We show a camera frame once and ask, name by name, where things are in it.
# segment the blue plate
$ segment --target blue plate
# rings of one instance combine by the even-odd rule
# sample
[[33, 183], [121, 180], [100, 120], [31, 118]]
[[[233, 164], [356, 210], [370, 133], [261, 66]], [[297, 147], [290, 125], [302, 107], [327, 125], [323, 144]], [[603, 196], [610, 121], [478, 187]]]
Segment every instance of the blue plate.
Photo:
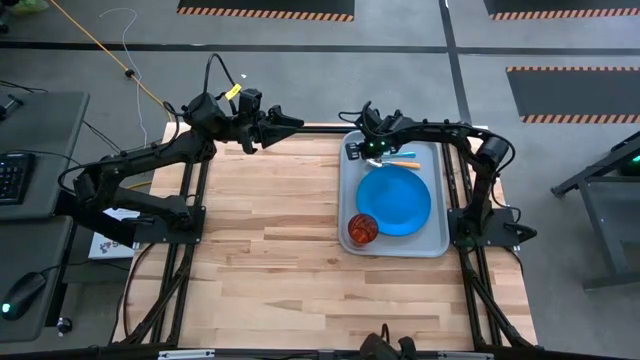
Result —
[[381, 233], [407, 236], [420, 230], [431, 212], [431, 195], [411, 170], [386, 166], [362, 179], [356, 194], [358, 211], [373, 216]]

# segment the gray floor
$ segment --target gray floor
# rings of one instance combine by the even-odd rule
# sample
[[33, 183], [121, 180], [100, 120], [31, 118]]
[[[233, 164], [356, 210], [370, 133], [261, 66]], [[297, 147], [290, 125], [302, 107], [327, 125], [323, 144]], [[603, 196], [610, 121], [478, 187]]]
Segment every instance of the gray floor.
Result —
[[[104, 41], [118, 42], [131, 15], [103, 11], [129, 6], [139, 19], [128, 39], [139, 43], [235, 45], [399, 45], [444, 46], [436, 0], [357, 1], [354, 23], [187, 17], [175, 14], [177, 1], [111, 0], [60, 3]], [[640, 17], [492, 22], [482, 0], [450, 0], [458, 46], [640, 48]], [[55, 9], [13, 19], [9, 39], [87, 41]], [[92, 95], [87, 121], [121, 147], [142, 144], [135, 87], [101, 52], [1, 50], [0, 78], [51, 91], [83, 90]], [[116, 53], [126, 59], [124, 53]], [[243, 86], [265, 94], [263, 103], [312, 122], [338, 121], [341, 110], [357, 110], [372, 100], [383, 113], [432, 120], [458, 118], [447, 55], [381, 53], [224, 53], [230, 70], [244, 74]], [[181, 105], [199, 91], [204, 52], [135, 52], [145, 84]], [[505, 75], [506, 66], [634, 65], [634, 57], [461, 56], [461, 70], [473, 123], [509, 138], [518, 157], [503, 175], [510, 204], [523, 210], [522, 222], [539, 235], [523, 245], [525, 281], [539, 343], [549, 349], [631, 358], [640, 357], [640, 287], [585, 293], [581, 282], [606, 275], [597, 243], [577, 193], [558, 200], [549, 188], [603, 156], [637, 131], [634, 125], [527, 125], [518, 119]], [[216, 91], [226, 90], [219, 71]], [[160, 108], [142, 97], [149, 139], [159, 138], [166, 121]], [[108, 148], [84, 131], [75, 157], [98, 159]], [[4, 344], [0, 352], [105, 344], [122, 284], [74, 288], [64, 306], [77, 330], [60, 339], [45, 330], [34, 344]]]

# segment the utensil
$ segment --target utensil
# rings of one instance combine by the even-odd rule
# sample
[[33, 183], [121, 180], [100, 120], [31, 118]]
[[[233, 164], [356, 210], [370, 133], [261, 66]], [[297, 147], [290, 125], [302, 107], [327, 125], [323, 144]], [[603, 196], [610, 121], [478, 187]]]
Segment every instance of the utensil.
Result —
[[369, 163], [369, 165], [371, 165], [373, 167], [377, 167], [377, 168], [381, 168], [383, 166], [398, 166], [398, 167], [403, 167], [403, 168], [407, 168], [407, 169], [420, 170], [420, 164], [419, 163], [413, 163], [413, 162], [382, 161], [382, 160], [376, 160], [376, 159], [368, 159], [367, 163]]
[[396, 154], [385, 153], [384, 155], [381, 156], [381, 158], [382, 159], [395, 159], [395, 158], [415, 159], [416, 153], [414, 153], [413, 151], [396, 153]]

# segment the black floor mat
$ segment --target black floor mat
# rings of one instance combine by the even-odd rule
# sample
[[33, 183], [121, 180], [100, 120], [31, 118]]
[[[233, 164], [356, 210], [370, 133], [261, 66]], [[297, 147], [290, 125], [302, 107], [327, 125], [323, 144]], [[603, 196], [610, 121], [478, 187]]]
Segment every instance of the black floor mat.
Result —
[[350, 22], [355, 0], [180, 0], [183, 15], [237, 16], [287, 20]]
[[525, 123], [640, 123], [637, 66], [510, 66], [507, 77]]
[[640, 15], [640, 0], [484, 0], [493, 20]]

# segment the black metal frame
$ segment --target black metal frame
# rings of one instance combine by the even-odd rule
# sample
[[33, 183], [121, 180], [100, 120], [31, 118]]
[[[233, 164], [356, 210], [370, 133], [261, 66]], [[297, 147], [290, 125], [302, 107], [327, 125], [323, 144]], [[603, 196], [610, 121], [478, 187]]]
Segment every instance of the black metal frame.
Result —
[[612, 275], [586, 280], [582, 283], [584, 290], [595, 290], [609, 286], [629, 285], [640, 283], [640, 272], [632, 271], [624, 253], [621, 239], [611, 239], [605, 236], [601, 219], [596, 212], [594, 199], [589, 188], [595, 182], [638, 182], [640, 178], [633, 177], [604, 177], [630, 162], [640, 155], [640, 131], [631, 135], [611, 149], [611, 153], [604, 159], [586, 167], [578, 174], [565, 180], [560, 185], [551, 188], [551, 192], [559, 198], [571, 190], [580, 190], [591, 226], [600, 242], [601, 252], [607, 268]]
[[[347, 134], [353, 131], [355, 128], [352, 126], [307, 126], [298, 131], [302, 134]], [[454, 208], [460, 207], [460, 201], [456, 192], [457, 186], [455, 182], [455, 176], [453, 175], [453, 164], [451, 160], [451, 152], [448, 145], [443, 145], [444, 163], [447, 182], [449, 185], [449, 196], [451, 197], [451, 205]], [[460, 168], [462, 171], [462, 177], [464, 181], [465, 194], [467, 200], [471, 194], [471, 178], [469, 176], [469, 170], [467, 164], [461, 157], [458, 157]], [[187, 196], [189, 191], [189, 184], [193, 174], [193, 164], [187, 164], [184, 169], [182, 183], [180, 186], [180, 195]], [[203, 162], [200, 166], [200, 172], [198, 175], [198, 182], [196, 187], [194, 206], [202, 206], [202, 200], [204, 197], [204, 191], [207, 182], [207, 174], [209, 170], [209, 162]], [[174, 273], [175, 261], [177, 257], [178, 244], [170, 244], [169, 251], [165, 262], [163, 276], [160, 284], [160, 293], [158, 299], [145, 316], [144, 320], [136, 326], [136, 329], [131, 335], [118, 343], [120, 344], [141, 344], [149, 331], [151, 331], [150, 343], [165, 344], [170, 347], [176, 347], [180, 338], [180, 330], [182, 326], [182, 317], [184, 314], [184, 306], [186, 300], [186, 293], [189, 285], [189, 274], [191, 272], [191, 265], [193, 256], [195, 253], [195, 245], [185, 245], [185, 252], [181, 264], [178, 270]], [[478, 265], [479, 265], [479, 277], [480, 284], [486, 288], [487, 294], [491, 298], [491, 280], [489, 278], [489, 271], [486, 263], [486, 257], [482, 247], [478, 247], [476, 250], [478, 253]], [[464, 264], [468, 263], [468, 254], [460, 252], [460, 263], [462, 267], [463, 283], [465, 287], [465, 295], [467, 301], [467, 309], [469, 311], [470, 326], [472, 332], [472, 339], [474, 349], [479, 349], [485, 344], [482, 338], [480, 329], [480, 320], [478, 318], [478, 310], [475, 302], [474, 295], [474, 278], [466, 271]], [[165, 310], [169, 302], [169, 299], [177, 291], [177, 299], [175, 303], [174, 315], [171, 322], [171, 330], [165, 341], [161, 341], [162, 328], [164, 324]], [[496, 319], [491, 317], [491, 343], [494, 345], [500, 345], [501, 337], [500, 330]]]
[[[346, 134], [353, 131], [354, 128], [350, 126], [328, 126], [328, 127], [306, 127], [303, 128], [300, 133], [311, 134]], [[445, 175], [449, 187], [449, 196], [451, 198], [452, 206], [460, 206], [460, 201], [457, 195], [457, 185], [455, 176], [453, 173], [453, 161], [451, 158], [451, 151], [448, 145], [443, 147], [443, 160], [445, 163]], [[459, 158], [460, 168], [463, 178], [463, 186], [465, 187], [465, 193], [470, 189], [470, 177], [468, 173], [467, 164]], [[206, 179], [208, 174], [208, 162], [201, 164], [200, 172], [198, 176], [197, 189], [195, 194], [194, 206], [201, 206], [204, 190], [206, 186]], [[181, 194], [188, 191], [188, 184], [190, 184], [193, 172], [193, 165], [187, 165], [185, 167]], [[46, 353], [30, 353], [30, 354], [16, 354], [8, 355], [3, 358], [6, 359], [55, 359], [55, 360], [73, 360], [73, 359], [158, 359], [164, 351], [183, 350], [178, 348], [178, 340], [180, 337], [180, 329], [182, 325], [182, 316], [184, 313], [186, 292], [189, 283], [189, 273], [191, 270], [191, 264], [193, 261], [193, 255], [195, 252], [194, 245], [185, 245], [185, 254], [178, 267], [178, 270], [173, 273], [174, 261], [176, 260], [177, 247], [179, 245], [170, 245], [170, 251], [167, 256], [167, 262], [165, 263], [164, 274], [162, 278], [162, 287], [164, 291], [161, 291], [160, 296], [156, 303], [152, 306], [151, 310], [145, 316], [145, 319], [136, 327], [131, 336], [123, 341], [112, 343], [107, 347], [91, 347], [87, 349], [73, 349], [62, 350]], [[487, 354], [493, 354], [495, 359], [566, 359], [566, 360], [595, 360], [595, 359], [614, 359], [597, 357], [590, 355], [561, 353], [554, 351], [546, 351], [540, 347], [534, 347], [526, 340], [519, 337], [515, 328], [508, 324], [506, 316], [500, 311], [497, 304], [492, 299], [490, 290], [490, 279], [488, 276], [488, 267], [486, 264], [486, 256], [482, 252], [482, 247], [475, 249], [478, 256], [478, 265], [480, 274], [476, 273], [469, 259], [469, 252], [461, 251], [458, 247], [460, 254], [460, 264], [462, 269], [463, 284], [465, 289], [467, 309], [469, 310], [469, 324], [471, 327], [472, 341], [474, 350], [473, 352], [444, 352], [444, 351], [418, 351], [417, 359], [470, 359], [473, 356], [480, 356], [479, 358], [488, 359]], [[171, 296], [178, 291], [174, 316], [172, 319], [171, 330], [165, 341], [159, 341], [161, 337], [161, 329], [164, 321], [165, 308], [168, 300]], [[490, 326], [491, 326], [491, 341], [492, 344], [487, 344], [482, 337], [480, 321], [478, 316], [477, 305], [475, 302], [475, 292], [482, 298], [483, 302], [487, 306], [487, 312], [490, 314]], [[142, 340], [146, 334], [153, 328], [151, 334], [150, 343], [142, 344]], [[505, 347], [500, 344], [500, 329], [505, 332], [505, 335], [512, 343], [513, 347]], [[356, 355], [359, 355], [358, 351], [339, 351], [339, 350], [271, 350], [271, 349], [201, 349], [193, 350], [194, 353], [200, 354], [203, 358], [213, 355], [217, 358], [258, 358], [258, 359], [273, 359], [282, 357], [282, 359], [289, 358], [306, 358], [313, 360], [339, 360], [339, 359], [353, 359]]]

